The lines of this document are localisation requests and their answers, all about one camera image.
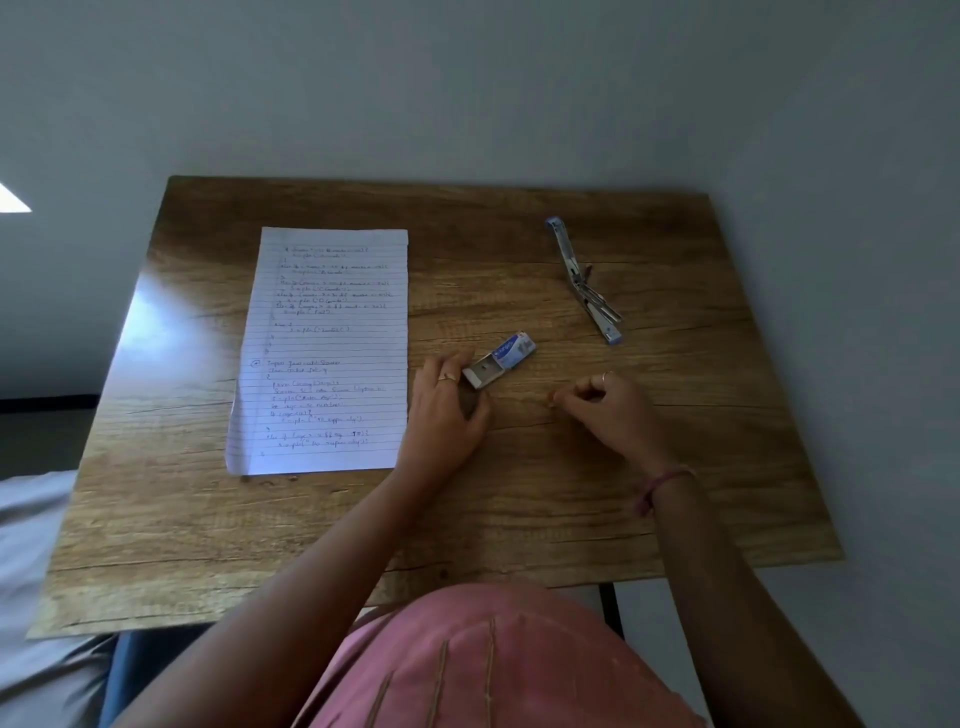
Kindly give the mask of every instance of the forearm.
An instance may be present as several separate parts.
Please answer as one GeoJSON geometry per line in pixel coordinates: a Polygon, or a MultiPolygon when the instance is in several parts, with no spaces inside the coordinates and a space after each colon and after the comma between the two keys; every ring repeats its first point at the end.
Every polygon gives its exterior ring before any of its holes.
{"type": "Polygon", "coordinates": [[[116,725],[290,725],[435,490],[394,471],[197,640],[116,725]]]}
{"type": "Polygon", "coordinates": [[[660,555],[718,726],[859,726],[715,516],[684,476],[653,496],[660,555]]]}

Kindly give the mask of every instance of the person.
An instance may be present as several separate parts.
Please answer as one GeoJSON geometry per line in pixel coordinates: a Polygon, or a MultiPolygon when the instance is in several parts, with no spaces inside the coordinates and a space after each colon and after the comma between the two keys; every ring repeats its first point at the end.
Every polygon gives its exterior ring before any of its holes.
{"type": "MultiPolygon", "coordinates": [[[[290,566],[206,631],[120,728],[703,725],[589,609],[532,584],[447,587],[354,624],[404,534],[480,447],[468,352],[417,371],[396,466],[290,566]]],[[[666,441],[639,384],[606,372],[550,395],[647,483],[660,555],[718,726],[858,726],[666,441]]]]}

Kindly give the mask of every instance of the wood grain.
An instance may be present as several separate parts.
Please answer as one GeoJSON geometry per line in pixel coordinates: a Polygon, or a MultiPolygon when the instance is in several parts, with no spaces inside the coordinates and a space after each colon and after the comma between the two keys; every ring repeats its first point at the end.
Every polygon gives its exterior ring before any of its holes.
{"type": "Polygon", "coordinates": [[[493,431],[371,604],[466,580],[661,574],[652,523],[630,514],[632,474],[546,406],[563,382],[614,368],[650,388],[752,564],[841,557],[707,196],[172,178],[34,635],[217,619],[383,477],[225,470],[264,226],[407,229],[411,370],[518,329],[539,345],[492,385],[493,431]],[[624,315],[621,345],[566,288],[553,214],[624,315]]]}

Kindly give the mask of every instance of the hand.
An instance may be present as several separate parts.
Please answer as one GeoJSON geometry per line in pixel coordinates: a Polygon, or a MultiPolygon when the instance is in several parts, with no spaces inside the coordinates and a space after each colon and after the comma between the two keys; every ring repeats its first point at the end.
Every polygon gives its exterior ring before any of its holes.
{"type": "Polygon", "coordinates": [[[486,392],[467,420],[460,409],[457,382],[471,352],[427,356],[414,378],[413,401],[403,433],[396,470],[440,485],[479,447],[490,426],[492,408],[486,392]],[[453,379],[440,379],[451,375],[453,379]]]}
{"type": "Polygon", "coordinates": [[[676,466],[653,403],[632,379],[616,372],[584,376],[552,393],[550,399],[647,477],[676,466]]]}

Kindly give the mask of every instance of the pink bracelet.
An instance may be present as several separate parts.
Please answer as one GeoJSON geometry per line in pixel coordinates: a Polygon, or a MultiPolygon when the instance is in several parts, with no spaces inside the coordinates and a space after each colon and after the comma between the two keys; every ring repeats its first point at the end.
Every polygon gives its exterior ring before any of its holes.
{"type": "Polygon", "coordinates": [[[673,480],[675,477],[679,477],[681,475],[691,475],[693,477],[697,476],[692,468],[689,468],[686,465],[678,465],[676,468],[671,468],[666,473],[661,473],[657,477],[646,482],[646,484],[643,486],[643,493],[640,495],[640,498],[637,499],[635,506],[636,512],[641,518],[649,514],[654,508],[654,491],[663,485],[663,483],[673,480]]]}

